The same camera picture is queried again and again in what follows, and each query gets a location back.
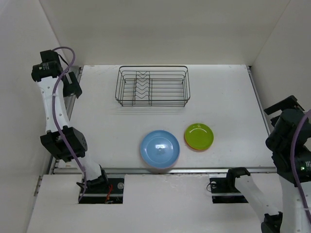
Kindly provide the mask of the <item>wire dish rack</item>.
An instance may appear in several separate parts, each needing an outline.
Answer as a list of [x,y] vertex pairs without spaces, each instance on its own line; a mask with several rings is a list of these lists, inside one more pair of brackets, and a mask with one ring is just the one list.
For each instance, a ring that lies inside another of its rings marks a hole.
[[120,66],[115,99],[121,106],[184,107],[190,100],[184,65]]

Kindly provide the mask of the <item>green plate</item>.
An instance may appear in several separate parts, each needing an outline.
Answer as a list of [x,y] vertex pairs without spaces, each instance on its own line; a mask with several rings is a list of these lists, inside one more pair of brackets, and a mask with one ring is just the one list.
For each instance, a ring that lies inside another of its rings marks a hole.
[[184,132],[184,139],[197,148],[206,147],[208,143],[213,144],[214,133],[211,128],[202,123],[189,125]]

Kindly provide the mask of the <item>orange plate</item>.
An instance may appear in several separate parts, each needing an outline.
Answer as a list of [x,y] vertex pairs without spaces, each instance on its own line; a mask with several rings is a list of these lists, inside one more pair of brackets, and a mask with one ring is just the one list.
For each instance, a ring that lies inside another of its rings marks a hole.
[[197,148],[197,147],[192,147],[186,140],[185,140],[185,145],[192,151],[196,151],[196,152],[204,152],[206,150],[208,150],[211,147],[211,143],[208,143],[206,147],[202,147],[202,148]]

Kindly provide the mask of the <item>blue plate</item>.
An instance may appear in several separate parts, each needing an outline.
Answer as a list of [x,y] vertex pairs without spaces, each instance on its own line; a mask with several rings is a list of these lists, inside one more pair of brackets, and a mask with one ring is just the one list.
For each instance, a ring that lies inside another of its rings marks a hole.
[[140,144],[140,155],[143,161],[152,168],[169,169],[173,167],[179,154],[179,142],[168,131],[152,131],[142,139]]

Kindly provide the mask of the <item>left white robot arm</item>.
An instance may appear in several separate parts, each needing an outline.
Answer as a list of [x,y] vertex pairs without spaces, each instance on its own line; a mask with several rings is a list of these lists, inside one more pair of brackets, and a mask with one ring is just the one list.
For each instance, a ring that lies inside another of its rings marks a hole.
[[82,94],[76,75],[70,71],[75,58],[63,68],[64,59],[58,50],[61,47],[42,51],[42,62],[34,65],[31,73],[40,89],[46,117],[45,134],[40,141],[55,159],[75,162],[84,177],[83,182],[78,183],[83,190],[101,193],[109,186],[106,172],[87,155],[86,138],[71,125],[65,106],[66,97],[78,98]]

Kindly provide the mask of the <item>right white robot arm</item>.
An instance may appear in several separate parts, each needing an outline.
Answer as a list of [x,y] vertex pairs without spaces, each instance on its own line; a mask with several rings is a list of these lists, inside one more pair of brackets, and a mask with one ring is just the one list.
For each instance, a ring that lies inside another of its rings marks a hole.
[[255,211],[263,233],[309,233],[311,231],[311,112],[305,111],[293,95],[264,109],[273,130],[265,141],[272,152],[282,190],[283,210],[279,211],[257,187],[244,167],[228,170],[226,188],[239,191]]

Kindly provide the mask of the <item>aluminium rail front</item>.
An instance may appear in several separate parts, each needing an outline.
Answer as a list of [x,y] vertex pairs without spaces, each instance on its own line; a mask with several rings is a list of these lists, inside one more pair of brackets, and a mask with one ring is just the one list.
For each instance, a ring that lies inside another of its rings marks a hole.
[[[225,174],[228,168],[105,168],[107,174]],[[76,168],[54,168],[49,174],[78,174]]]

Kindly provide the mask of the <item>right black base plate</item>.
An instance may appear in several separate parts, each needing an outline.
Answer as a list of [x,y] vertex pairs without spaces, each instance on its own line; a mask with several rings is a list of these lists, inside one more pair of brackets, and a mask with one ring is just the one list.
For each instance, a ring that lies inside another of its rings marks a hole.
[[212,194],[213,204],[248,203],[240,191],[229,187],[225,177],[210,178],[207,190]]

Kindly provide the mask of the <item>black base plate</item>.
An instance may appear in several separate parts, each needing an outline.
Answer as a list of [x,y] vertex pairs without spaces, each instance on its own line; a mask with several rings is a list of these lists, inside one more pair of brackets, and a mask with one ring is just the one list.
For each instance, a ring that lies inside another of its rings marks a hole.
[[225,177],[210,178],[207,190],[212,194],[213,204],[248,203],[240,191],[229,187]]
[[108,178],[109,184],[96,189],[80,187],[79,204],[123,204],[124,178]]

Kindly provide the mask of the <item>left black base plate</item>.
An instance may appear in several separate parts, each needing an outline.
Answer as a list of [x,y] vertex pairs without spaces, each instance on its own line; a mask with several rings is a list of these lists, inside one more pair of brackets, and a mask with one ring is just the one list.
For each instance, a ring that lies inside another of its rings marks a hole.
[[109,184],[96,189],[80,187],[79,204],[123,204],[124,178],[108,178]]

